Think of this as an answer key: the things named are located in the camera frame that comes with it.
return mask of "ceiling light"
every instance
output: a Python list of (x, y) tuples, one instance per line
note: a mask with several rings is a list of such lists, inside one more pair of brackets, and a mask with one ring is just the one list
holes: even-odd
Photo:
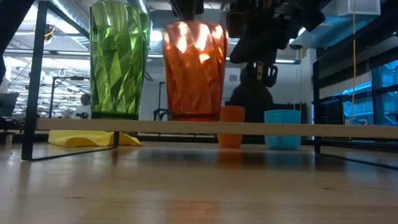
[[(172, 6), (167, 1), (150, 1), (149, 5), (155, 10), (172, 10)], [(203, 5), (205, 9), (221, 9), (220, 2), (205, 2)]]
[(66, 34), (79, 34), (80, 33), (78, 30), (76, 30), (73, 26), (71, 26), (69, 23), (67, 23), (65, 21), (56, 21), (56, 22), (53, 22), (53, 24)]
[(285, 60), (285, 59), (277, 59), (275, 63), (295, 63), (295, 60)]
[(142, 10), (144, 11), (144, 13), (148, 14), (147, 8), (144, 5), (144, 2), (142, 0), (139, 0), (139, 4), (141, 5)]
[(80, 92), (80, 89), (74, 86), (68, 86), (67, 89), (75, 92)]
[[(301, 29), (298, 31), (297, 38), (300, 37), (305, 31), (306, 31), (306, 28), (304, 28), (304, 27), (301, 28)], [(292, 44), (296, 39), (290, 39), (290, 40), (289, 40), (289, 44)]]
[(5, 53), (33, 54), (33, 50), (6, 49)]
[(306, 31), (306, 28), (301, 28), (300, 31), (298, 32), (298, 37), (300, 37), (304, 32)]
[(163, 55), (148, 55), (148, 58), (163, 58)]
[(35, 32), (16, 32), (15, 35), (34, 35)]
[(90, 56), (89, 52), (66, 52), (66, 51), (58, 51), (57, 52), (60, 55), (69, 55), (69, 56), (75, 56), (75, 55), (79, 55), (79, 56)]

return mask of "wooden shelf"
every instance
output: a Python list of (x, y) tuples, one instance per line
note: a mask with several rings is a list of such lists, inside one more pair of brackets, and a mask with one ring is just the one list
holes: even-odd
[(126, 131), (152, 133), (252, 134), (398, 139), (398, 127), (334, 124), (261, 124), (116, 119), (38, 119), (38, 130)]

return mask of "table surface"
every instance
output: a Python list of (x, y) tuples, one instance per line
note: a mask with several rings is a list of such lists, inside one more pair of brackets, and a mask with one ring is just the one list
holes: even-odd
[[(76, 150), (87, 149), (34, 149)], [(2, 224), (398, 223), (397, 171), (315, 156), (312, 147), (145, 142), (37, 162), (20, 154), (18, 144), (0, 149)]]

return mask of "metal rod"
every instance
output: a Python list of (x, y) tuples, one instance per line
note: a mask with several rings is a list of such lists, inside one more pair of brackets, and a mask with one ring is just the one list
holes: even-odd
[(319, 153), (318, 155), (319, 156), (331, 157), (331, 158), (335, 158), (335, 159), (343, 159), (343, 160), (351, 161), (351, 162), (358, 162), (358, 163), (372, 165), (372, 166), (378, 166), (378, 167), (384, 167), (384, 168), (388, 168), (388, 169), (398, 170), (398, 167), (396, 167), (396, 166), (385, 165), (385, 164), (381, 164), (381, 163), (377, 163), (377, 162), (368, 162), (368, 161), (362, 161), (362, 160), (359, 160), (359, 159), (350, 159), (350, 158), (347, 158), (347, 157), (344, 157), (344, 156), (335, 156), (335, 155), (325, 154), (325, 153)]
[(71, 18), (69, 18), (65, 13), (63, 13), (59, 8), (57, 8), (54, 4), (49, 2), (47, 4), (47, 7), (54, 12), (57, 16), (61, 17), (65, 22), (67, 22), (69, 25), (73, 26), (77, 31), (79, 31), (83, 36), (85, 36), (87, 39), (90, 39), (90, 34), (84, 30), (82, 27), (80, 27), (75, 21), (73, 21)]
[(47, 157), (40, 157), (40, 158), (34, 158), (34, 159), (29, 159), (29, 161), (35, 162), (35, 161), (43, 161), (47, 159), (56, 159), (60, 157), (65, 157), (65, 156), (75, 156), (75, 155), (80, 155), (80, 154), (85, 154), (89, 152), (100, 152), (100, 151), (106, 151), (106, 150), (111, 150), (115, 149), (115, 147), (107, 147), (106, 149), (96, 149), (96, 150), (91, 150), (91, 151), (84, 151), (84, 152), (74, 152), (74, 153), (69, 153), (69, 154), (62, 154), (62, 155), (56, 155), (56, 156), (47, 156)]
[(367, 139), (367, 141), (323, 140), (322, 146), (398, 154), (398, 142), (393, 139), (386, 142), (379, 139)]
[(22, 144), (22, 159), (32, 160), (33, 137), (36, 129), (37, 100), (39, 99), (40, 76), (42, 71), (45, 23), (47, 20), (47, 1), (41, 1), (37, 6), (32, 69), (30, 73), (29, 94), (25, 118), (24, 142)]
[(113, 147), (119, 147), (119, 137), (120, 137), (120, 132), (115, 131), (113, 133)]
[[(316, 61), (313, 65), (313, 75), (312, 75), (312, 84), (313, 84), (313, 118), (314, 124), (320, 124), (320, 99), (319, 99), (319, 62)], [(314, 142), (314, 151), (316, 154), (321, 152), (321, 139), (318, 136), (315, 136)]]
[(160, 92), (162, 91), (162, 85), (164, 84), (165, 82), (159, 82), (159, 96), (158, 96), (158, 98), (157, 98), (157, 110), (158, 110), (158, 115), (160, 115), (160, 98), (162, 97), (162, 95), (160, 94)]
[(383, 103), (381, 95), (375, 94), (377, 89), (382, 87), (380, 68), (371, 70), (372, 76), (372, 104), (373, 104), (373, 123), (381, 124), (383, 122)]
[(52, 78), (49, 118), (52, 117), (52, 106), (53, 106), (53, 101), (54, 101), (54, 91), (55, 91), (55, 81), (56, 80), (57, 80), (56, 77)]

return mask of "black metal frame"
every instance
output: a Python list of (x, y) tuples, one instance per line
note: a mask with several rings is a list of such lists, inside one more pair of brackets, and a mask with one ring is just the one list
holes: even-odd
[[(357, 31), (356, 34), (353, 34), (347, 38), (345, 38), (345, 40), (342, 40), (339, 44), (337, 44), (335, 47), (333, 47), (330, 51), (328, 51), (326, 54), (324, 54), (322, 57), (320, 57), (316, 62), (313, 63), (313, 105), (314, 105), (314, 123), (315, 124), (321, 124), (321, 114), (320, 114), (320, 79), (319, 79), (319, 73), (320, 73), (320, 62), (324, 65), (327, 64), (328, 61), (331, 58), (335, 58), (341, 51), (346, 50), (347, 48), (351, 48), (353, 47), (353, 41), (354, 40), (358, 40), (360, 38), (364, 38), (368, 32), (371, 32), (373, 29), (375, 29), (376, 27), (378, 27), (379, 25), (381, 25), (384, 22), (383, 19), (376, 19), (374, 22), (368, 24), (367, 26), (363, 27), (361, 30)], [(384, 52), (382, 55), (378, 55), (375, 56), (373, 58), (369, 58), (368, 60), (372, 62), (372, 67), (376, 68), (379, 66), (379, 64), (377, 63), (378, 61), (382, 60), (380, 59), (381, 57), (384, 57), (385, 54), (389, 54), (388, 55), (388, 59), (392, 59), (394, 58), (394, 60), (398, 60), (398, 47), (394, 47), (392, 49), (390, 49), (388, 52)], [(353, 66), (350, 68), (346, 68), (343, 71), (352, 71), (353, 70)], [(373, 98), (373, 103), (374, 103), (374, 110), (376, 107), (381, 106), (382, 109), (382, 101), (381, 101), (381, 94), (386, 93), (386, 92), (390, 92), (390, 91), (397, 91), (398, 90), (398, 85), (392, 85), (389, 87), (385, 87), (385, 88), (378, 88), (381, 87), (381, 80), (380, 80), (380, 76), (378, 75), (378, 77), (376, 77), (378, 74), (374, 74), (373, 77), (373, 83), (372, 83), (372, 90), (370, 92), (366, 92), (366, 93), (357, 93), (354, 95), (354, 97), (357, 98), (363, 98), (363, 97), (369, 97), (371, 96)], [(378, 117), (378, 115), (374, 114), (374, 120), (375, 122), (380, 121), (380, 117)], [(358, 160), (358, 159), (350, 159), (347, 157), (343, 157), (343, 156), (336, 156), (336, 155), (332, 155), (332, 154), (327, 154), (327, 153), (322, 153), (321, 152), (321, 146), (335, 146), (335, 147), (351, 147), (351, 148), (357, 148), (357, 149), (363, 149), (363, 143), (362, 142), (341, 142), (341, 141), (323, 141), (320, 137), (315, 136), (315, 141), (314, 141), (314, 151), (315, 154), (318, 156), (328, 156), (328, 157), (334, 157), (337, 159), (344, 159), (347, 161), (353, 161), (353, 162), (360, 162), (363, 164), (370, 164), (370, 165), (374, 165), (374, 166), (379, 166), (379, 167), (387, 167), (390, 169), (398, 169), (398, 166), (390, 166), (390, 165), (386, 165), (386, 164), (381, 164), (381, 163), (377, 163), (377, 162), (368, 162), (368, 161), (362, 161), (362, 160)], [(369, 144), (369, 146), (374, 146), (374, 147), (378, 147), (377, 144)], [(382, 149), (371, 149), (372, 151), (384, 151), (386, 152), (386, 150)], [(398, 152), (395, 148), (395, 150), (389, 150), (389, 152)]]
[(37, 100), (39, 99), (39, 88), (40, 88), (40, 74), (42, 70), (43, 50), (44, 50), (44, 39), (45, 39), (45, 24), (47, 21), (47, 12), (51, 10), (61, 19), (69, 23), (76, 30), (78, 30), (87, 39), (90, 38), (89, 33), (81, 28), (76, 22), (71, 20), (65, 15), (60, 9), (53, 5), (49, 1), (39, 1), (37, 5), (37, 20), (35, 28), (35, 40), (32, 57), (32, 70), (29, 82), (29, 93), (27, 99), (27, 109), (25, 118), (25, 130), (24, 130), (24, 141), (22, 143), (22, 159), (25, 161), (40, 161), (44, 159), (54, 159), (63, 156), (72, 156), (77, 154), (84, 154), (88, 152), (96, 152), (110, 149), (117, 149), (119, 146), (119, 132), (114, 133), (113, 147), (106, 149), (98, 149), (94, 151), (77, 152), (70, 154), (62, 154), (57, 156), (47, 156), (40, 158), (33, 158), (33, 146), (34, 146), (34, 134), (36, 129), (37, 121)]

